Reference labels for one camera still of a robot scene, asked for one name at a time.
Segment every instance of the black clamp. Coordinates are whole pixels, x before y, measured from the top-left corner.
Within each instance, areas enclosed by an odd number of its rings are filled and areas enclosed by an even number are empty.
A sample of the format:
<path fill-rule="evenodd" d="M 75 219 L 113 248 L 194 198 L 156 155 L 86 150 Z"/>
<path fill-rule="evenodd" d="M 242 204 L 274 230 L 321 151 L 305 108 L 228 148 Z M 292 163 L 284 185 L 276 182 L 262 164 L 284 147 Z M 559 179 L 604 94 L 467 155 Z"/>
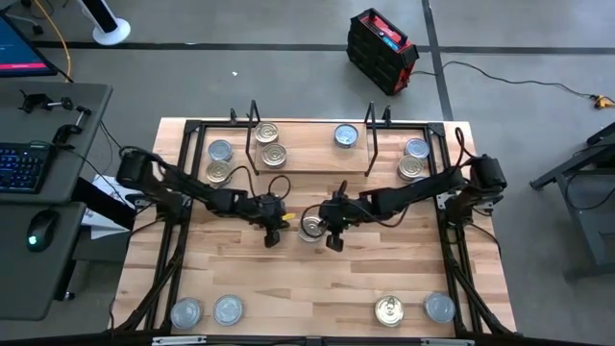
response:
<path fill-rule="evenodd" d="M 40 107 L 46 111 L 52 110 L 54 107 L 61 106 L 67 111 L 72 111 L 75 107 L 73 101 L 69 97 L 62 97 L 60 102 L 54 102 L 47 94 L 26 94 L 22 89 L 20 89 L 21 94 L 23 95 L 23 104 L 19 108 L 22 111 L 30 114 L 36 106 L 40 105 Z"/>

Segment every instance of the floor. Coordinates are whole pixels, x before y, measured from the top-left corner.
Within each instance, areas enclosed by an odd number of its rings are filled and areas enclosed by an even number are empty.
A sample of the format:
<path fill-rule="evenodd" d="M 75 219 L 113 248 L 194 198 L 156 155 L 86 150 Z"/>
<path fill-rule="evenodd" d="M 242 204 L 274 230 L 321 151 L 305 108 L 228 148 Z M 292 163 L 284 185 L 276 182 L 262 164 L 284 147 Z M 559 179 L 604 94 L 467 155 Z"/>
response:
<path fill-rule="evenodd" d="M 63 9 L 62 1 L 51 1 L 66 39 L 91 41 L 91 24 L 78 2 Z M 508 85 L 459 65 L 447 66 L 439 79 L 413 76 L 408 89 L 386 97 L 343 52 L 349 18 L 375 6 L 419 45 L 419 70 L 439 71 L 455 60 L 507 79 L 555 81 L 613 96 L 615 36 L 606 34 L 615 30 L 612 1 L 108 3 L 132 24 L 129 42 L 180 43 L 170 51 L 148 44 L 120 50 L 84 44 L 71 50 L 76 81 L 114 87 L 106 122 L 121 143 L 151 147 L 163 116 L 227 115 L 231 107 L 244 112 L 251 99 L 272 117 L 359 118 L 375 101 L 379 111 L 390 104 L 396 119 L 470 121 L 479 152 L 499 158 L 509 182 L 494 221 L 519 332 L 602 344 L 615 340 L 615 277 L 564 281 L 563 270 L 584 264 L 584 248 L 556 187 L 535 192 L 528 186 L 610 124 L 615 111 L 595 111 L 587 100 L 557 87 Z M 46 33 L 37 39 L 57 41 L 43 26 Z M 61 49 L 43 52 L 65 67 Z M 89 158 L 98 167 L 109 163 L 102 137 Z M 0 339 L 104 330 L 120 272 L 119 264 L 81 265 L 72 283 L 79 294 L 75 301 L 55 304 L 42 322 L 1 322 Z"/>

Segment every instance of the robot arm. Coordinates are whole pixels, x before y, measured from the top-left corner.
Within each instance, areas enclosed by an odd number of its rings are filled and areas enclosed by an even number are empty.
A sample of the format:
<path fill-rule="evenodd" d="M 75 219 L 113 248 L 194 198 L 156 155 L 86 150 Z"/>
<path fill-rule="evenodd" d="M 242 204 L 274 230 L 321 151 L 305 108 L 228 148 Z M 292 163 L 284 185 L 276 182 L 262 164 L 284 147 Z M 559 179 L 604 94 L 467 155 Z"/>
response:
<path fill-rule="evenodd" d="M 143 192 L 153 203 L 164 206 L 174 215 L 181 215 L 185 196 L 194 198 L 213 214 L 236 217 L 265 228 L 265 247 L 280 242 L 278 230 L 288 227 L 282 198 L 271 192 L 248 197 L 248 191 L 233 188 L 212 188 L 185 174 L 161 157 L 136 147 L 121 152 L 122 162 L 116 180 L 124 187 Z M 154 175 L 158 166 L 161 179 Z"/>

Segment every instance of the rgb keyboard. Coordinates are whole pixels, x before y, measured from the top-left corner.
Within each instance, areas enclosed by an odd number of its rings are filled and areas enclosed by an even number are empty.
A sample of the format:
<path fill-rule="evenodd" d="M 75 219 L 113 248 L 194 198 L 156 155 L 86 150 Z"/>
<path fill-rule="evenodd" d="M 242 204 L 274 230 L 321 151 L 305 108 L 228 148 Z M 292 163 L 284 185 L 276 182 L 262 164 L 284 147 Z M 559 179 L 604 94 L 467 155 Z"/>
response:
<path fill-rule="evenodd" d="M 38 193 L 50 161 L 47 144 L 0 143 L 0 193 Z"/>

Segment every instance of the can lid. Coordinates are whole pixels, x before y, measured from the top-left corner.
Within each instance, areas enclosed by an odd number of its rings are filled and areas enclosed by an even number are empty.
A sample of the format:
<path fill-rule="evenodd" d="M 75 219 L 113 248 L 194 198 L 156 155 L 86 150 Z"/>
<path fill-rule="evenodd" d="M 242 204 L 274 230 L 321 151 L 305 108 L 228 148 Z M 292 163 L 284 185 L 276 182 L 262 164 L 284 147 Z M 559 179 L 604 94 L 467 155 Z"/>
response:
<path fill-rule="evenodd" d="M 376 303 L 375 311 L 378 320 L 387 327 L 395 327 L 404 319 L 404 304 L 392 295 L 380 298 Z"/>
<path fill-rule="evenodd" d="M 404 176 L 415 178 L 423 171 L 423 163 L 411 155 L 406 155 L 400 160 L 399 168 Z"/>
<path fill-rule="evenodd" d="M 208 152 L 212 160 L 226 160 L 233 152 L 233 148 L 228 140 L 217 139 L 209 145 Z"/>
<path fill-rule="evenodd" d="M 201 304 L 193 298 L 183 298 L 171 309 L 171 322 L 179 329 L 190 329 L 201 319 Z"/>
<path fill-rule="evenodd" d="M 425 312 L 438 323 L 448 323 L 455 317 L 455 304 L 446 294 L 432 293 L 425 299 Z"/>
<path fill-rule="evenodd" d="M 341 124 L 335 129 L 335 140 L 344 145 L 352 145 L 358 139 L 358 130 L 351 124 Z"/>
<path fill-rule="evenodd" d="M 430 154 L 430 147 L 423 139 L 413 138 L 406 143 L 406 154 L 424 159 Z"/>
<path fill-rule="evenodd" d="M 219 184 L 227 180 L 231 172 L 231 164 L 226 161 L 212 161 L 206 169 L 210 183 Z"/>
<path fill-rule="evenodd" d="M 318 241 L 325 233 L 325 230 L 320 226 L 320 221 L 322 220 L 318 216 L 304 218 L 301 222 L 303 228 L 299 228 L 299 237 L 309 242 Z"/>
<path fill-rule="evenodd" d="M 257 141 L 261 143 L 269 143 L 278 137 L 278 126 L 274 123 L 259 123 L 255 128 L 255 136 Z"/>
<path fill-rule="evenodd" d="M 241 315 L 243 315 L 243 303 L 239 297 L 232 294 L 220 297 L 213 307 L 215 321 L 225 327 L 237 323 Z"/>
<path fill-rule="evenodd" d="M 262 160 L 267 165 L 280 165 L 286 161 L 286 148 L 278 143 L 267 144 L 262 148 Z"/>

